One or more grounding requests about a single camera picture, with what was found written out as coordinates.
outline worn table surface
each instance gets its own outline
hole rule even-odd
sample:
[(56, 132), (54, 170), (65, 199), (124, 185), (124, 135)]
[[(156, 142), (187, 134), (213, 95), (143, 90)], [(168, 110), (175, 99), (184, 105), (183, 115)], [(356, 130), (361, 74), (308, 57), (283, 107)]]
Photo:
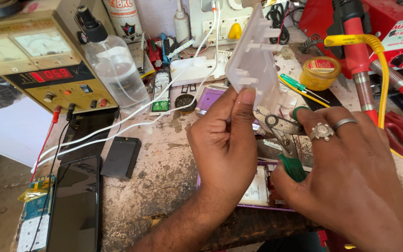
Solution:
[[(307, 37), (296, 28), (289, 28), (290, 43), (302, 43)], [(222, 46), (221, 49), (233, 49), (234, 46)], [(203, 56), (213, 58), (214, 49), (208, 49)], [(301, 73), (301, 65), (289, 46), (283, 47), (275, 56), (280, 66), (279, 72), (295, 79)], [(359, 111), (360, 105), (355, 85), (340, 75), (331, 88), (344, 107), (351, 111)], [(305, 105), (304, 100), (293, 91), (289, 91), (298, 99), (298, 106)], [(175, 98), (181, 94), (181, 87), (171, 89), (172, 108)], [(402, 114), (392, 104), (389, 110)], [(140, 123), (149, 117), (146, 114), (131, 118), (122, 124), (122, 128), (134, 123)], [(156, 123), (152, 135), (146, 135), (140, 127), (132, 128), (121, 136), (137, 137), (142, 141), (141, 151), (131, 179), (104, 178), (103, 180), (103, 251), (124, 251), (143, 237), (157, 219), (165, 218), (179, 208), (195, 192), (197, 167), (186, 138), (186, 131), (198, 119), (193, 112), (181, 114), (173, 112), (164, 116)], [(64, 117), (48, 140), (45, 149), (56, 145), (59, 131), (64, 126)], [(118, 126), (110, 131), (114, 135)], [(281, 153), (277, 149), (264, 145), (258, 140), (258, 155), (263, 158), (275, 159)], [(310, 151), (310, 141), (301, 137), (303, 165), (312, 167), (313, 159)], [(111, 141), (107, 141), (102, 152), (105, 159)], [(403, 186), (403, 160), (395, 156), (398, 176)], [(38, 168), (39, 175), (47, 175), (51, 161)], [(221, 225), (203, 247), (204, 251), (218, 251), (264, 240), (285, 237), (320, 227), (298, 213), (280, 212), (261, 209), (236, 208), (231, 216)], [(11, 251), (16, 251), (19, 229), (14, 237)]]

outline white bottle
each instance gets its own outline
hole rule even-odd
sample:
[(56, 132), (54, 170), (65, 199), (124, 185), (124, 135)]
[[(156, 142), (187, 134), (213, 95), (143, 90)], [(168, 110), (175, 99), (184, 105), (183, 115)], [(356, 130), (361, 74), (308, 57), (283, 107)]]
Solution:
[(91, 41), (85, 46), (85, 58), (119, 106), (132, 114), (150, 102), (127, 44), (120, 37), (108, 35), (100, 21), (86, 6), (77, 8)]
[(177, 42), (182, 42), (191, 36), (189, 31), (189, 18), (181, 7), (181, 0), (177, 0), (177, 9), (174, 16), (175, 37)]

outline wire cutter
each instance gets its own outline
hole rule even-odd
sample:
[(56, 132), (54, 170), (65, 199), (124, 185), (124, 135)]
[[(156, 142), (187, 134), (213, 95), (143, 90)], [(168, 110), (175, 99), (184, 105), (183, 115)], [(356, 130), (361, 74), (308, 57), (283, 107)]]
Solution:
[(295, 143), (290, 136), (290, 134), (307, 135), (303, 126), (274, 115), (263, 106), (257, 106), (253, 113), (261, 127), (275, 135), (279, 145), (281, 145), (283, 154), (279, 155), (278, 158), (283, 161), (287, 174), (296, 182), (303, 181), (307, 176), (301, 161), (298, 159)]

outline yellow solder paste jar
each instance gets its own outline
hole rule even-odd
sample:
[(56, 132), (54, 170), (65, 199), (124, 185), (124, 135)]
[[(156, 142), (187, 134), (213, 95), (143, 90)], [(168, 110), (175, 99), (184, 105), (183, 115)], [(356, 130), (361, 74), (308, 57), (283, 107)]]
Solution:
[(326, 56), (314, 57), (304, 63), (299, 82), (310, 90), (323, 91), (331, 86), (340, 72), (338, 60)]

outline green screwdriver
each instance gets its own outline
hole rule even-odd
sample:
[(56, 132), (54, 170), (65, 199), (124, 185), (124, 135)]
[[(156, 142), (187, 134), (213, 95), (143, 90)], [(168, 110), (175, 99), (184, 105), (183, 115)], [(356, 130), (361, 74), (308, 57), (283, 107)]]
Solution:
[(300, 91), (306, 91), (309, 92), (311, 94), (313, 94), (314, 96), (320, 98), (321, 100), (324, 100), (321, 96), (315, 94), (314, 92), (310, 91), (309, 89), (306, 89), (306, 85), (303, 85), (301, 83), (298, 83), (297, 81), (295, 81), (294, 79), (288, 77), (286, 74), (281, 74), (281, 78), (283, 78), (287, 83), (289, 83), (292, 87), (300, 90)]

